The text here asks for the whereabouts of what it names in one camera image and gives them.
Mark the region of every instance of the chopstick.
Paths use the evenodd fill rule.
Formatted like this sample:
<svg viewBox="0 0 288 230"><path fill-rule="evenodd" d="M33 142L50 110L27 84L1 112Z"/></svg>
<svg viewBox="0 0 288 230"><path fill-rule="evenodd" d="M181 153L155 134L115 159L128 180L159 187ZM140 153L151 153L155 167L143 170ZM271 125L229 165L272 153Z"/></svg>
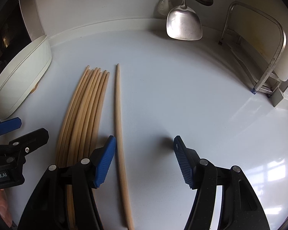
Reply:
<svg viewBox="0 0 288 230"><path fill-rule="evenodd" d="M89 88L89 92L88 92L88 97L86 99L83 111L82 111L82 115L81 115L81 119L80 119L80 125L79 125L79 129L78 129L78 134L77 134L77 140L76 140L76 145L75 145L75 149L74 149L74 162L73 165L77 163L78 160L78 155L79 155L79 148L80 148L80 142L81 142L81 136L83 134L83 127L84 127L84 122L85 122L85 117L87 115L87 111L88 111L88 106L90 104L91 101L91 96L93 94L96 82L98 80L98 76L100 74L100 68L96 71L94 80L91 84L91 87Z"/></svg>
<svg viewBox="0 0 288 230"><path fill-rule="evenodd" d="M85 71L82 74L82 77L76 87L76 90L71 98L71 102L69 103L67 112L65 114L65 118L61 127L61 131L60 131L60 135L59 135L59 139L57 142L57 146L56 146L56 155L55 155L55 163L60 167L62 164L62 157L63 157L63 152L64 152L64 148L65 148L65 140L64 140L64 144L62 145L63 142L63 135L64 132L68 129L70 121L71 121L71 115L74 111L75 105L77 100L79 99L81 90L84 86L84 83L86 81L86 78L88 76L88 69L90 66L87 66Z"/></svg>
<svg viewBox="0 0 288 230"><path fill-rule="evenodd" d="M91 111L90 122L88 124L88 132L87 132L87 135L86 135L86 138L85 138L85 145L84 145L83 156L85 158L89 158L91 138L92 138L92 132L93 132L93 127L94 127L94 119L95 119L95 115L96 115L96 110L97 110L97 106L98 106L99 97L100 97L101 90L102 90L102 84L105 81L106 74L107 74L107 72L104 71L103 75L101 77L101 81L99 83L100 85L99 85L97 93L96 93L95 101L94 101L94 104L93 104L93 109Z"/></svg>
<svg viewBox="0 0 288 230"><path fill-rule="evenodd" d="M76 117L76 121L74 123L74 129L72 131L72 135L71 135L71 140L70 140L70 145L69 145L69 150L68 150L68 157L67 157L67 166L72 166L74 165L74 155L78 156L78 148L79 148L79 143L80 143L80 138L81 138L81 131L79 131L79 129L81 127L83 127L83 125L81 125L81 119L82 119L82 114L84 113L85 110L85 106L86 106L86 102L90 93L90 89L91 86L93 84L94 78L97 74L98 69L95 68L89 82L88 85L85 89L85 93L83 95L79 110L78 110L78 114Z"/></svg>
<svg viewBox="0 0 288 230"><path fill-rule="evenodd" d="M96 148L101 111L103 109L103 101L105 98L105 93L106 93L106 89L107 89L107 85L108 85L109 76L110 76L110 73L107 72L105 81L103 82L103 85L102 85L100 97L98 100L96 115L95 115L95 119L94 119L94 126L93 126L93 130L92 130L91 146L90 146L90 153L89 154L91 154L93 152L93 150Z"/></svg>
<svg viewBox="0 0 288 230"><path fill-rule="evenodd" d="M84 125L82 129L82 135L81 135L81 140L80 140L80 145L79 145L78 162L81 161L83 158L86 158L86 156L84 156L85 139L86 139L87 134L89 134L88 133L89 122L94 121L94 119L91 118L91 112L92 112L93 105L96 99L96 93L100 84L101 77L102 77L102 73L99 73L96 84L94 86L94 90L91 95L89 105L88 105L88 110L85 115L85 120L84 120Z"/></svg>
<svg viewBox="0 0 288 230"><path fill-rule="evenodd" d="M116 68L116 85L115 85L115 129L116 129L116 146L117 146L117 157L118 157L118 172L119 181L121 186L122 201L124 206L125 218L128 230L134 230L127 178L125 171L125 160L123 151L123 136L122 136L122 117L121 117L121 97L120 97L120 69L119 64Z"/></svg>

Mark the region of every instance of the metal frame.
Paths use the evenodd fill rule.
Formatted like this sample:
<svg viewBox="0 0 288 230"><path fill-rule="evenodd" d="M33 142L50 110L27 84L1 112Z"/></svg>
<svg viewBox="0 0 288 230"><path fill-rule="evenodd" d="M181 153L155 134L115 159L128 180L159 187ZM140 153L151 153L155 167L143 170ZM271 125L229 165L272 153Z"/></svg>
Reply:
<svg viewBox="0 0 288 230"><path fill-rule="evenodd" d="M256 94L256 92L258 92L258 91L264 92L264 93L268 93L268 94L272 94L281 84L281 80L277 77L277 75L275 73L272 73L272 72L273 72L274 68L276 67L277 62L279 61L279 59L280 59L280 57L281 57L281 55L282 55L282 53L283 53L283 51L285 49L285 46L286 46L286 34L284 32L284 29L283 29L282 25L276 19L274 19L272 16L266 14L265 12L255 8L255 7L252 7L250 5L247 5L245 3L242 3L242 2L239 2L239 1L234 1L234 2L232 2L230 4L230 6L228 8L228 11L227 11L225 24L224 24L224 28L223 28L221 39L220 39L220 43L221 44L222 44L222 42L224 40L225 33L227 32L227 30L229 30L228 22L229 22L229 20L231 18L232 11L233 11L233 9L234 9L234 7L236 5L245 7L247 9L250 9L250 10L256 12L257 14L262 15L263 17L267 18L269 21L273 22L278 27L278 29L280 30L280 38L281 39L280 39L280 42L279 42L279 44L277 46L277 49L276 49L276 51L275 51L270 63L268 64L268 67L264 71L264 73L261 76L261 78L258 81L255 82L256 84L254 85L254 88L252 89L252 93L254 93L254 94ZM276 84L271 88L271 91L268 91L267 89L262 88L263 85L265 84L266 80L269 77L271 77L271 78L276 80Z"/></svg>

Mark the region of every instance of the white countertop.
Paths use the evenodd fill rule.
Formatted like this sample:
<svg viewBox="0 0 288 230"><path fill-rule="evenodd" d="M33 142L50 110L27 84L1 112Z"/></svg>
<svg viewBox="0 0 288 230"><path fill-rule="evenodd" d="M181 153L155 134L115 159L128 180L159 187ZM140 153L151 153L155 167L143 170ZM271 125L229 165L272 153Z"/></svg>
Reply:
<svg viewBox="0 0 288 230"><path fill-rule="evenodd" d="M195 191L184 183L171 140L214 165L238 165L252 184L271 230L288 216L288 111L253 95L239 65L217 42L177 41L164 32L105 32L51 48L52 62L38 89L11 117L21 129L0 142L44 127L48 144L27 156L25 183L7 189L15 222L48 165L74 89L87 65L110 71L99 146L114 134L114 74L121 64L123 142L136 230L183 229ZM95 199L105 229L125 229L115 159ZM221 190L217 191L217 227Z"/></svg>

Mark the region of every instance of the black clamp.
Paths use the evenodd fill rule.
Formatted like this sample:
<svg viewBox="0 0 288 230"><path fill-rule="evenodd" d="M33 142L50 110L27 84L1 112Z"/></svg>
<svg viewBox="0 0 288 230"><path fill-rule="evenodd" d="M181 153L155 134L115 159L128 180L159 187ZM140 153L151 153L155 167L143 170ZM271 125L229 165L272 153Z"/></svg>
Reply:
<svg viewBox="0 0 288 230"><path fill-rule="evenodd" d="M185 230L209 230L217 185L223 186L218 230L268 230L263 208L242 169L215 167L188 149L180 136L174 139L174 151L183 178L191 189L197 189Z"/></svg>
<svg viewBox="0 0 288 230"><path fill-rule="evenodd" d="M72 185L75 222L78 230L103 230L92 188L104 181L113 159L116 139L71 167L50 165L35 187L19 222L18 230L70 229L66 186Z"/></svg>
<svg viewBox="0 0 288 230"><path fill-rule="evenodd" d="M0 122L0 135L20 128L21 124L19 118ZM0 189L25 182L22 175L25 156L46 144L48 139L48 131L41 128L10 141L8 145L0 145Z"/></svg>

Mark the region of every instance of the blue gripper pad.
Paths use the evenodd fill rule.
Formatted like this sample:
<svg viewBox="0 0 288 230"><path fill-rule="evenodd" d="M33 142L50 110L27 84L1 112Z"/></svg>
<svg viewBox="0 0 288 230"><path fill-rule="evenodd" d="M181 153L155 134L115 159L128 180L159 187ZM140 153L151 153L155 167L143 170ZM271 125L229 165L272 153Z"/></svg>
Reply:
<svg viewBox="0 0 288 230"><path fill-rule="evenodd" d="M0 135L19 129L21 125L22 121L19 117L0 122Z"/></svg>
<svg viewBox="0 0 288 230"><path fill-rule="evenodd" d="M90 157L93 165L96 167L96 174L94 179L94 185L96 188L105 181L110 164L116 149L116 138L109 136L104 147L95 149Z"/></svg>
<svg viewBox="0 0 288 230"><path fill-rule="evenodd" d="M185 183L194 189L194 172L199 156L195 150L186 148L180 136L174 138L174 151Z"/></svg>

